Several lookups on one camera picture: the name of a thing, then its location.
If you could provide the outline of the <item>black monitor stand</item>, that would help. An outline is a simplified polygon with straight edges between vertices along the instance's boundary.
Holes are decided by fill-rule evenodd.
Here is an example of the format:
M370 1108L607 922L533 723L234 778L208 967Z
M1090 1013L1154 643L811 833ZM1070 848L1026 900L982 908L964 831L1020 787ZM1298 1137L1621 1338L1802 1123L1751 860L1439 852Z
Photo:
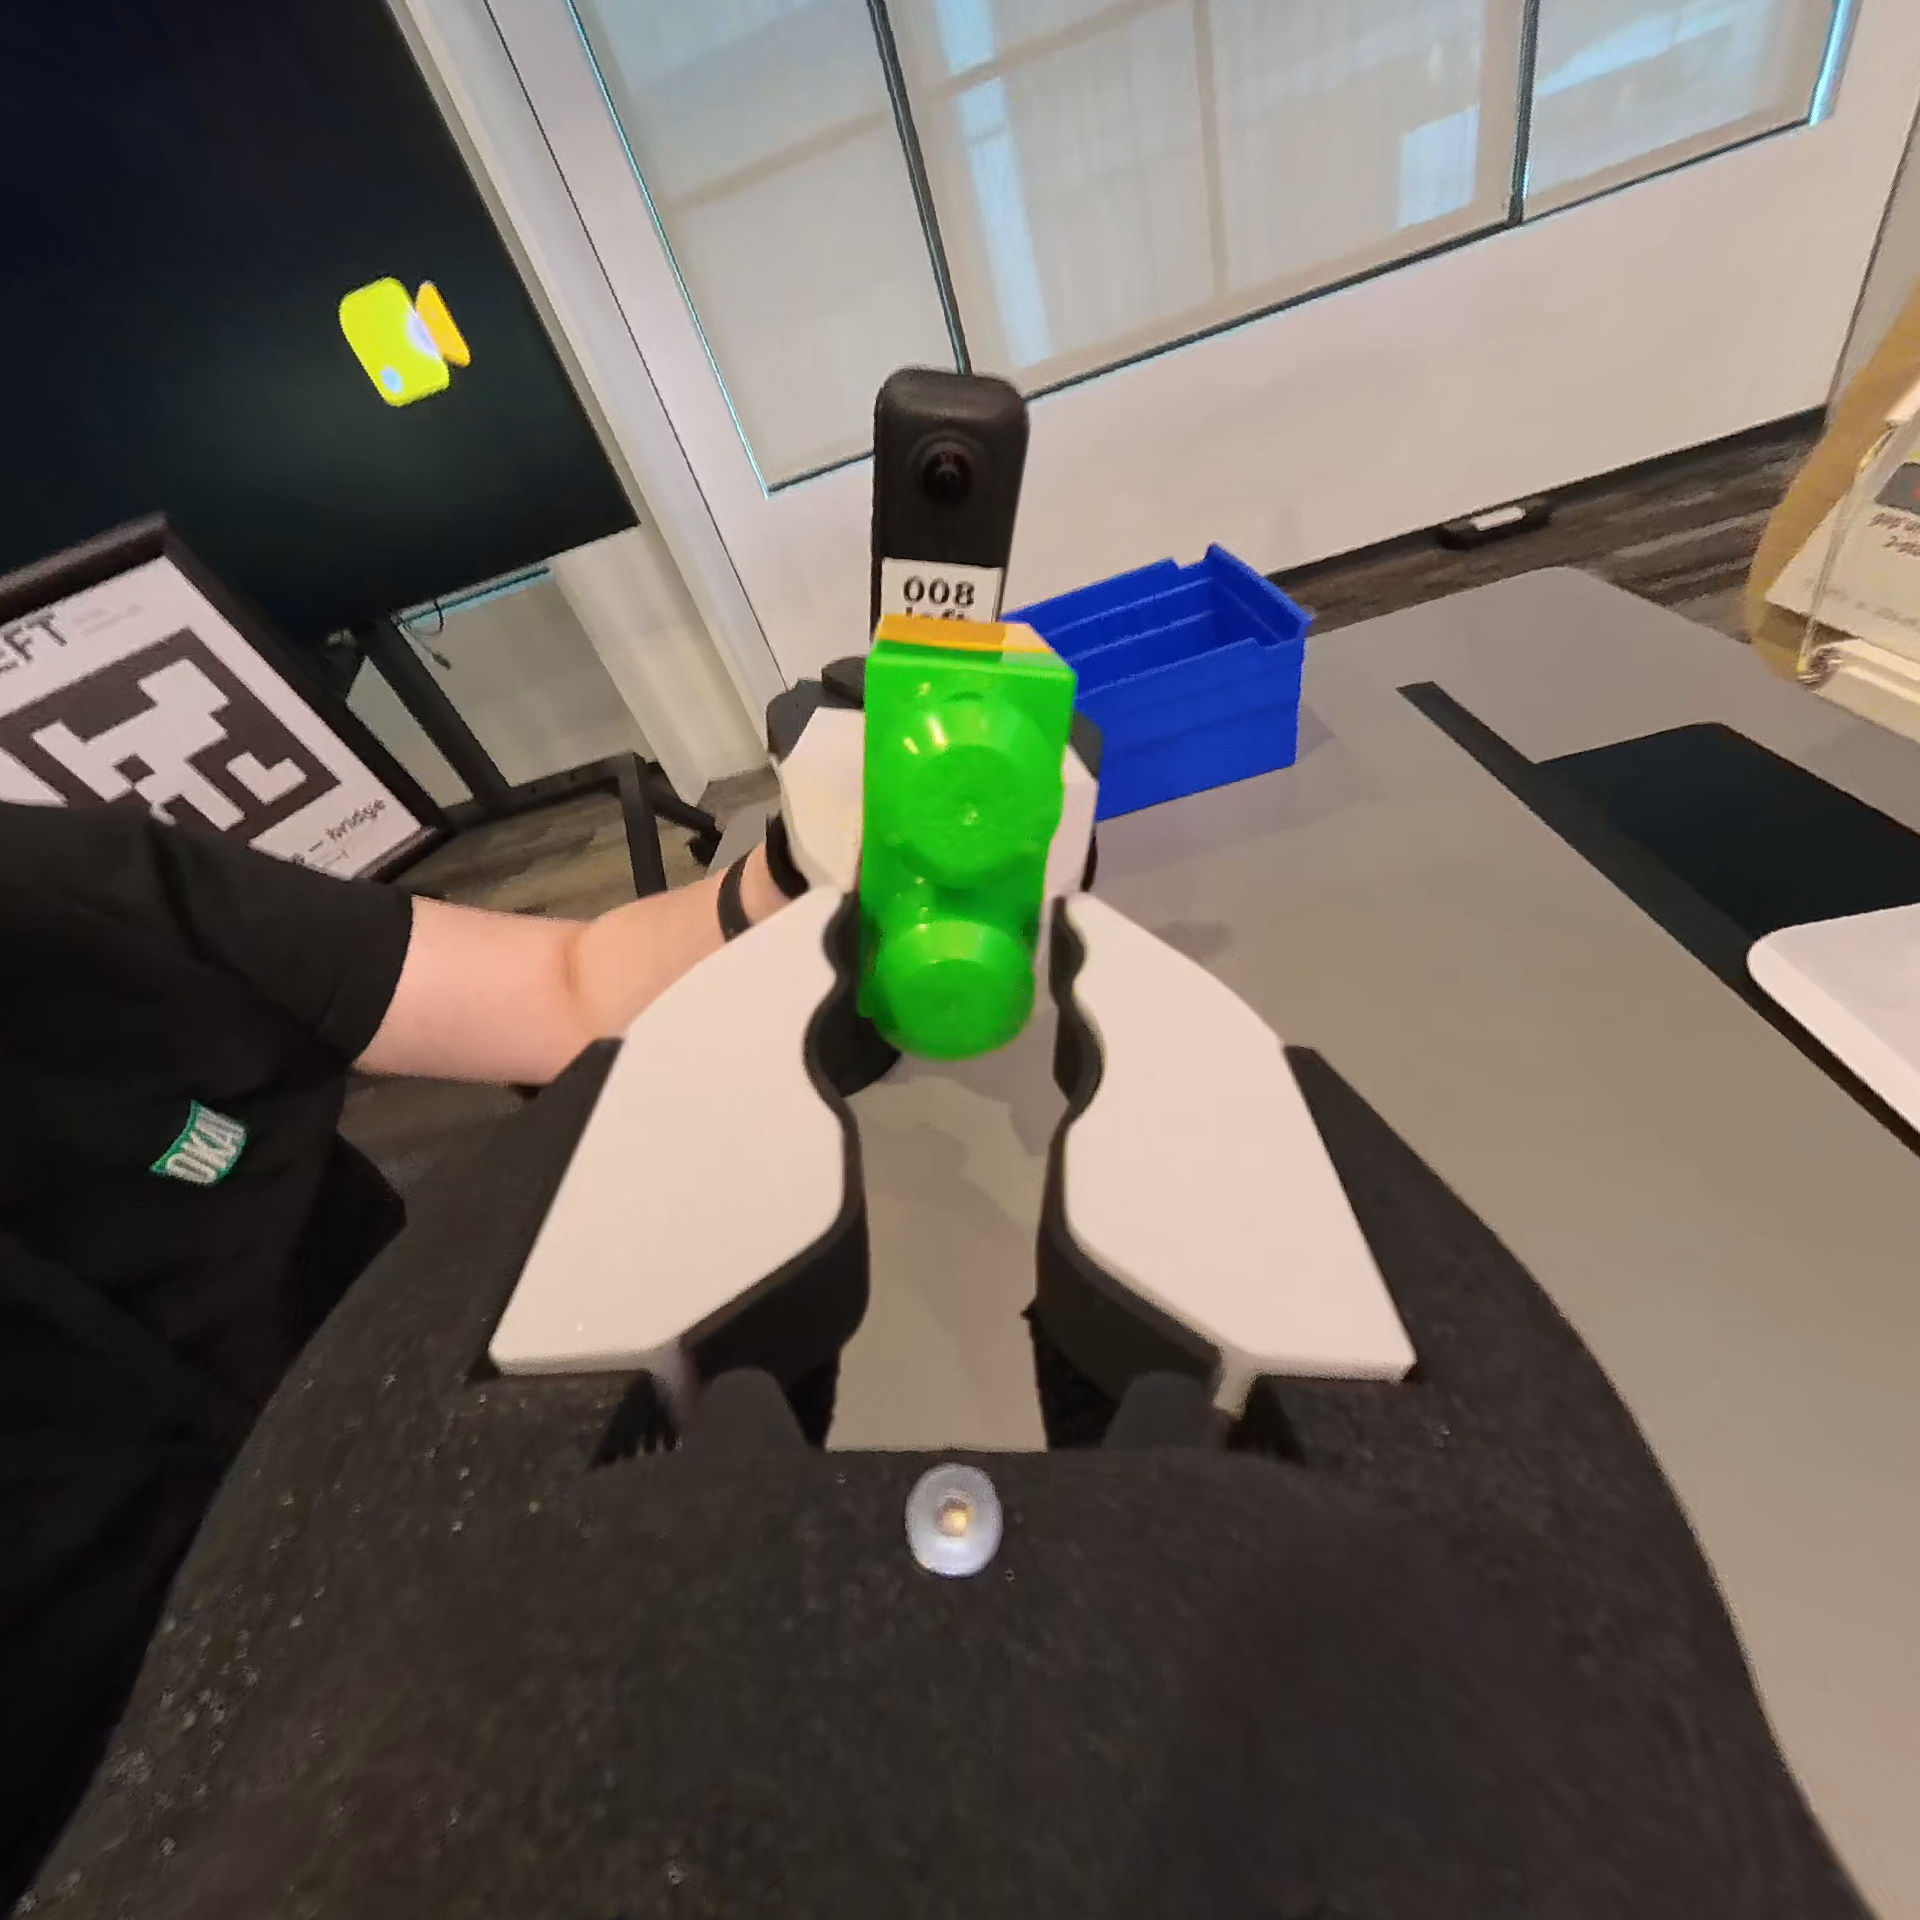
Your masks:
M717 820L541 570L327 633L315 667L440 819L398 869L416 895L590 916L714 865Z

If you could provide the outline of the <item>white framed window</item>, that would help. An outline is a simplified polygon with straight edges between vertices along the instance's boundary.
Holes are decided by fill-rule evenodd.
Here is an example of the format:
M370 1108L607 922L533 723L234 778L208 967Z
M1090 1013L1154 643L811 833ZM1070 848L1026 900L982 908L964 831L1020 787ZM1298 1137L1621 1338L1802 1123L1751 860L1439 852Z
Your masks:
M1856 5L567 5L760 490L1813 127Z

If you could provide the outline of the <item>white stand base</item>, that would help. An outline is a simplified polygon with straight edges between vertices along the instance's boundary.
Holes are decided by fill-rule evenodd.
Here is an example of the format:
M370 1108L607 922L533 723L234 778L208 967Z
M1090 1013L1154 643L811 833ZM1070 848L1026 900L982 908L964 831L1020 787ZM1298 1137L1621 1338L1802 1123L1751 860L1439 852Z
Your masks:
M1917 906L1772 930L1752 983L1902 1123L1917 1130Z

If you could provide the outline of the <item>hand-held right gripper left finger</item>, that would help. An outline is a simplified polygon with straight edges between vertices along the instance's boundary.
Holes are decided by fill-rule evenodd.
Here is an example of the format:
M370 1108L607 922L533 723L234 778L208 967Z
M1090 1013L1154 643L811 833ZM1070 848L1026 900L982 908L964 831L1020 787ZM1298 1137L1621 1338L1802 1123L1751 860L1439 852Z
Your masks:
M648 1376L686 1420L732 1372L838 1363L871 1298L831 1079L854 943L856 904L814 887L630 1023L488 1340L501 1376Z

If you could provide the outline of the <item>black monitor screen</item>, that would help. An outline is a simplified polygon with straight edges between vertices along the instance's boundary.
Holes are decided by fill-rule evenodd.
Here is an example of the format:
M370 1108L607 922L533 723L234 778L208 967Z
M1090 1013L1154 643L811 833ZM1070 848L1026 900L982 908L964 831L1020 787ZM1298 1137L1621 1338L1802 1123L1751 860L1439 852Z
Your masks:
M286 637L637 521L380 2L3 5L4 572L167 517Z

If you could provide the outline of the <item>green two-stud toy block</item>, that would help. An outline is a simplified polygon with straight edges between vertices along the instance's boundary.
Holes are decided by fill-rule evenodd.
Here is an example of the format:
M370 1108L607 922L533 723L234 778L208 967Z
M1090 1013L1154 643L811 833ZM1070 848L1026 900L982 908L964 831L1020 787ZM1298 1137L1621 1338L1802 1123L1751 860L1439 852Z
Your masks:
M972 1060L1034 1013L1075 691L1053 649L871 645L856 1011L900 1055Z

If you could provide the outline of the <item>orange toy block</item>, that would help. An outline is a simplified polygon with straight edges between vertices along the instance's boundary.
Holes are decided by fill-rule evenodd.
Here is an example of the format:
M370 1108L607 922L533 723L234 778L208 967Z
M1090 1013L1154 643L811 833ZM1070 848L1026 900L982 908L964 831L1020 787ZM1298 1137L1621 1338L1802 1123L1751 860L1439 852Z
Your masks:
M887 613L876 623L874 648L946 649L982 656L1048 656L1043 636L1022 623L988 623L957 615Z

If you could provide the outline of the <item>instruction sheet on board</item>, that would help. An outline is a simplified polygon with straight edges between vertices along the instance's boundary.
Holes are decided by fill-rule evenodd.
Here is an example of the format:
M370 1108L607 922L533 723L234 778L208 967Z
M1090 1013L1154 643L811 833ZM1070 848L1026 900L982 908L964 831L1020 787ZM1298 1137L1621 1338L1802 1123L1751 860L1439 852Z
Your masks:
M1813 447L1788 493L1767 521L1744 584L1744 641L1782 681L1794 681L1805 620L1768 604L1768 591L1819 523L1837 507L1860 464L1904 421L1917 379L1917 291L1910 291L1880 346L1840 394L1821 440Z

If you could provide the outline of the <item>framed marker sign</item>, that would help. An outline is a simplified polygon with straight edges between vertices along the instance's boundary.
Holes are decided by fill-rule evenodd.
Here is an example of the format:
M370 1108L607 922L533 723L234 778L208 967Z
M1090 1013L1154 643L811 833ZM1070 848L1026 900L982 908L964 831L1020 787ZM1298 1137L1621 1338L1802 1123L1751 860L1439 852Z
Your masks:
M349 880L453 834L159 514L4 576L3 799L128 809Z

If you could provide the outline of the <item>blue plastic bin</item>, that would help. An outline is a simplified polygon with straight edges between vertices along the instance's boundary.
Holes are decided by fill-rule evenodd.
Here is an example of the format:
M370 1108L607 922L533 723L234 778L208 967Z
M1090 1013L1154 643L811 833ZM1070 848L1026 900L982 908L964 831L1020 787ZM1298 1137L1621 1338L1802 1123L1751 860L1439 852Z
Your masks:
M1298 760L1311 618L1232 551L1159 561L1020 609L1100 731L1094 819L1264 778Z

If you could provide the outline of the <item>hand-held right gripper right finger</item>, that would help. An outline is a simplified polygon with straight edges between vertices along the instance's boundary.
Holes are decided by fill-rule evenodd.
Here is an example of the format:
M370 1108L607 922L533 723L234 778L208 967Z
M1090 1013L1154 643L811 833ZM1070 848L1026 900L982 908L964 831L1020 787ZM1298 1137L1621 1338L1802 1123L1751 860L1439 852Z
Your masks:
M1404 1386L1418 1352L1279 1034L1111 904L1047 945L1062 1116L1034 1315L1102 1399L1178 1376L1228 1423L1267 1380Z

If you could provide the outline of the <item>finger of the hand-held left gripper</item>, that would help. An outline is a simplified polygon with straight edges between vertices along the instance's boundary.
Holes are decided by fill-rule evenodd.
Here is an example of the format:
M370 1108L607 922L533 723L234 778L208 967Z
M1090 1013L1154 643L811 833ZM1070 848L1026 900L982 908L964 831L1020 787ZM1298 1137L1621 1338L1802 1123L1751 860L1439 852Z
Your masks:
M783 837L806 887L856 892L864 760L864 712L820 706L779 761Z
M1071 720L1062 753L1062 816L1048 844L1048 892L1080 895L1090 887L1096 850L1096 776L1102 731L1093 720Z

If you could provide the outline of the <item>person's left hand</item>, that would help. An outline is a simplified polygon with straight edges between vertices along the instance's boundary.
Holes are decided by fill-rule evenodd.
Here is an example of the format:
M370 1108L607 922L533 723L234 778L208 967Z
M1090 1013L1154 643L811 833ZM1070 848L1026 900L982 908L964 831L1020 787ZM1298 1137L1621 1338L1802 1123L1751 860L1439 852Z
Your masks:
M592 923L582 961L592 961L603 1037L622 1035L688 972L797 898L765 855L768 845L751 848L717 880L636 900Z

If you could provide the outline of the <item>grey desk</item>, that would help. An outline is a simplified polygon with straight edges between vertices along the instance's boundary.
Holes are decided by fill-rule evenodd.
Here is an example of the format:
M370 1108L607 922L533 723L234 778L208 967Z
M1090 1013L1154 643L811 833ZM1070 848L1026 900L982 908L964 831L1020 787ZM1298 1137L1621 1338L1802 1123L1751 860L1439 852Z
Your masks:
M1096 890L1318 1049L1629 1407L1773 1732L1915 1915L1915 1153L1400 696L1526 761L1723 725L1915 828L1915 748L1554 567L1309 641L1294 769L1100 833Z

